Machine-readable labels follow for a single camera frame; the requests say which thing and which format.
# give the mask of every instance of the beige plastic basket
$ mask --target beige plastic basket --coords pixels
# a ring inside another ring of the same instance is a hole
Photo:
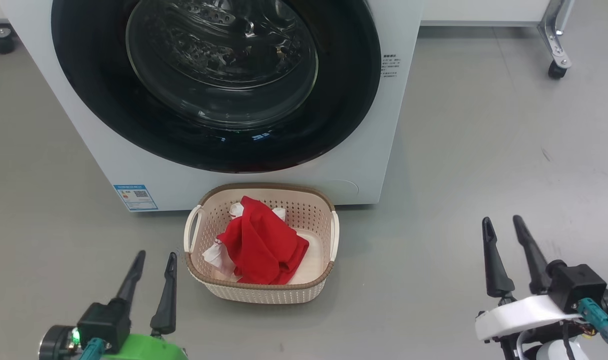
[[[205,262],[202,253],[226,230],[230,205],[243,196],[273,208],[286,209],[286,223],[310,245],[286,285],[240,284]],[[300,304],[313,300],[333,269],[340,224],[333,204],[315,189],[287,184],[230,184],[206,194],[190,212],[184,230],[186,264],[195,279],[218,297],[244,303]]]

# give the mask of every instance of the red cloth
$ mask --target red cloth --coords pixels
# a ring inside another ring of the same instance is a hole
[[[232,219],[219,235],[228,256],[237,265],[239,283],[285,285],[301,263],[308,241],[264,203],[244,196],[244,214]]]

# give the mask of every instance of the white cabinet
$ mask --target white cabinet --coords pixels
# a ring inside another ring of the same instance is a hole
[[[422,25],[532,25],[548,0],[426,0]]]

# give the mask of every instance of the washing machine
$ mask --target washing machine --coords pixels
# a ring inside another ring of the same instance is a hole
[[[248,182],[379,201],[423,0],[0,5],[132,212]]]

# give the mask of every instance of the gray floor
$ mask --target gray floor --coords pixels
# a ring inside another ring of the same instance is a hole
[[[578,1],[549,80],[530,29],[423,29],[381,203],[342,210],[338,262],[318,299],[258,306],[210,295],[180,269],[177,332],[192,359],[502,358],[475,339],[489,215],[528,296],[510,217],[548,259],[608,282],[608,0]],[[148,251],[132,312],[148,332],[184,212],[130,214],[24,48],[0,55],[0,360],[33,359]],[[582,340],[608,359],[600,339]]]

